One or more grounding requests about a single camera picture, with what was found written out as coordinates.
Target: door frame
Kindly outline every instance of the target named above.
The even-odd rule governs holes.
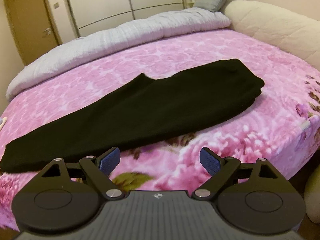
[[[55,24],[55,22],[53,20],[53,15],[52,15],[52,11],[50,10],[49,0],[43,0],[43,4],[44,4],[45,10],[47,12],[47,16],[48,16],[48,19],[49,19],[49,24],[50,24],[50,28],[51,28],[52,34],[53,34],[57,44],[61,45],[62,44],[62,40],[61,40],[61,37],[59,35],[57,26],[56,26],[56,24]],[[19,53],[19,55],[20,55],[20,57],[22,59],[23,64],[26,66],[27,65],[26,60],[25,60],[25,58],[24,58],[24,56],[22,54],[22,51],[20,49],[17,36],[16,36],[16,34],[14,32],[13,23],[12,23],[12,19],[11,19],[11,15],[10,15],[10,10],[9,10],[9,7],[8,7],[8,0],[4,0],[4,8],[5,8],[5,11],[6,11],[6,14],[7,14],[9,28],[11,30],[11,34],[13,36],[14,43],[15,43],[15,45],[17,47],[18,53]]]

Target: folded black trousers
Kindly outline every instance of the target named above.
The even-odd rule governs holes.
[[[253,104],[264,81],[240,60],[219,60],[154,80],[140,74],[98,101],[6,145],[1,172],[38,171],[54,158],[78,162],[224,122]]]

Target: floral blanket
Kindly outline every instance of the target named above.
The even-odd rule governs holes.
[[[123,152],[110,178],[124,190],[192,192],[209,178],[199,162],[206,146],[247,163],[267,158],[289,179],[320,146],[320,73],[277,47],[227,29],[126,49],[23,91],[2,115],[8,121],[0,132],[0,157],[11,140],[97,101],[142,72],[164,78],[231,58],[265,81],[249,109],[209,129]],[[17,229],[11,202],[35,174],[0,176],[0,226]]]

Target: white logo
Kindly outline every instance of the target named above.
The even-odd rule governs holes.
[[[160,194],[160,193],[156,193],[156,194],[154,194],[153,195],[155,198],[157,198],[157,199],[159,199],[159,198],[162,198],[163,197],[163,195],[162,194]]]

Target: gray ribbed panel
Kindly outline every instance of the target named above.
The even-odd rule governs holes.
[[[294,232],[253,236],[226,224],[208,202],[184,191],[132,191],[121,201],[108,202],[100,215],[77,232],[43,237],[28,233],[17,240],[302,240]]]

